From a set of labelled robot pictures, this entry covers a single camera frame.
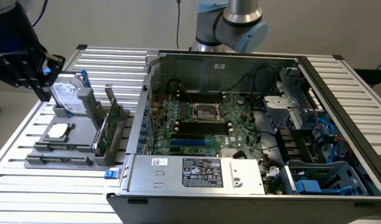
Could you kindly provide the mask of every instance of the motherboard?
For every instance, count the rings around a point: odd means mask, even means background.
[[[156,155],[262,158],[247,97],[166,96],[152,103]]]

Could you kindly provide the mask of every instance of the blue tab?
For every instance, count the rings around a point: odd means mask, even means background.
[[[119,172],[114,170],[106,171],[106,179],[118,179]]]

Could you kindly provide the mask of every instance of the cable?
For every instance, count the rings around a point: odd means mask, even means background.
[[[326,125],[328,125],[328,126],[331,127],[334,133],[335,133],[335,131],[336,131],[336,126],[335,126],[335,124],[330,123],[324,118],[315,118],[315,120],[316,120],[316,119],[319,119],[319,121],[320,121],[322,123],[324,123]]]
[[[336,153],[336,144],[334,144],[334,146],[332,146],[332,152],[331,152],[331,156],[330,156],[330,159],[327,161],[327,164],[332,163],[334,158],[335,158],[335,153]]]
[[[264,151],[264,150],[270,150],[270,149],[272,149],[272,148],[275,148],[275,147],[279,147],[279,146],[272,146],[272,147],[263,148],[263,149],[256,148],[255,146],[252,146],[252,147],[254,147],[255,150]]]
[[[36,24],[40,22],[40,19],[43,18],[43,15],[44,15],[46,9],[47,9],[47,4],[48,4],[48,0],[44,0],[42,12],[40,12],[40,14],[39,14],[39,17],[36,18],[36,21],[35,21],[34,24],[32,24],[34,27],[36,26]]]
[[[346,140],[346,138],[342,138],[342,137],[339,137],[339,136],[338,136],[338,139],[339,139],[340,141],[344,141],[344,142],[346,142],[347,147],[348,147],[350,155],[354,156],[354,150],[352,150],[351,144],[348,143],[348,140]]]
[[[170,94],[170,87],[174,81],[178,81],[179,83],[182,83],[179,78],[172,78],[171,80],[168,80],[167,85],[166,85],[166,93]]]
[[[240,112],[240,115],[242,115],[242,114],[243,114],[243,112],[246,111],[246,108],[247,108],[247,106],[243,108],[243,110],[242,110],[242,112]],[[246,126],[246,123],[243,122],[242,118],[240,118],[240,122],[242,122],[242,124],[243,124],[244,128],[246,128],[248,131],[255,132],[255,133],[267,133],[267,134],[272,135],[274,137],[276,136],[276,135],[275,135],[275,134],[272,134],[271,132],[266,132],[266,131],[256,131],[256,130],[254,130],[254,129],[250,129],[250,128]]]
[[[318,128],[315,128],[315,129],[311,129],[312,131],[318,131],[319,133],[322,133],[322,135],[326,135],[326,133],[320,130],[320,129],[318,129]]]
[[[222,116],[222,118],[226,117],[228,113],[230,113],[230,112],[227,112],[227,113]]]
[[[256,70],[256,73],[255,73],[255,76],[254,76],[254,85],[255,85],[255,87],[256,87],[256,77],[258,77],[258,74],[259,74],[259,72],[260,72],[260,70],[262,70],[263,68],[271,68],[272,71],[274,71],[274,74],[275,74],[274,84],[272,84],[272,87],[271,87],[271,89],[270,89],[270,93],[271,93],[272,88],[275,87],[276,82],[278,82],[278,77],[276,77],[276,76],[278,76],[278,72],[276,72],[275,68],[274,68],[271,65],[263,65],[263,66]]]
[[[180,16],[182,16],[182,7],[180,7],[182,0],[178,0],[179,4],[179,18],[178,18],[178,49],[180,49],[180,44],[179,44],[179,36],[180,36]]]
[[[254,80],[254,76],[252,76],[251,74],[246,74],[246,75],[240,78],[239,82],[235,83],[235,85],[231,86],[226,91],[227,91],[227,92],[231,91],[231,90],[240,84],[240,82],[243,81],[243,79],[244,79],[247,76],[251,76],[251,78],[252,78],[252,80]]]
[[[315,110],[315,108],[312,107],[312,106],[310,106],[310,105],[299,105],[299,106],[295,106],[286,114],[284,114],[284,116],[283,116],[283,118],[282,118],[282,120],[280,120],[280,125],[279,125],[279,127],[282,127],[283,126],[283,124],[284,124],[284,119],[286,119],[286,117],[287,117],[287,115],[294,111],[294,110],[296,110],[298,108],[308,108],[308,109],[312,109],[314,111],[315,111],[315,116],[318,117],[318,112],[316,112],[316,110]]]

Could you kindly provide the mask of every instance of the small electronic component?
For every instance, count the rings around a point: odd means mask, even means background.
[[[238,148],[223,148],[220,150],[219,156],[232,158],[234,154],[238,153],[238,151],[239,151]]]
[[[70,127],[70,124],[67,124],[67,123],[54,124],[54,126],[51,127],[51,129],[48,131],[47,137],[62,139],[68,132],[68,127]]]
[[[180,151],[180,147],[171,147],[171,152],[179,152]]]
[[[246,122],[247,119],[248,119],[248,115],[247,115],[246,113],[243,113],[243,114],[240,115],[240,118],[242,118],[242,120]]]
[[[219,104],[194,104],[194,119],[203,122],[220,121]]]
[[[244,104],[246,104],[246,101],[244,101],[243,99],[239,99],[239,100],[236,101],[236,103],[238,103],[238,105],[244,105]]]

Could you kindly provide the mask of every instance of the white sticker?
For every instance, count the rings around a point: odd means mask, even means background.
[[[215,69],[226,69],[226,64],[215,64]]]
[[[68,83],[54,83],[51,88],[54,96],[58,98],[59,104],[72,114],[87,114],[83,100],[78,98],[78,88]]]
[[[152,166],[167,166],[168,158],[152,158]]]

